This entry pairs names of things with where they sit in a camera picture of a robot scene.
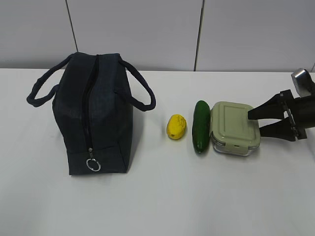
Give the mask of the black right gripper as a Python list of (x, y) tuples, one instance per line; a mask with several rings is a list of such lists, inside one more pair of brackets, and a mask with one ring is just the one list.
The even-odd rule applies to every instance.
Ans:
[(307, 138), (306, 130), (315, 126), (315, 96), (294, 98), (291, 90), (275, 94), (262, 105), (248, 111), (249, 120), (281, 119), (259, 128), (261, 137), (295, 142)]

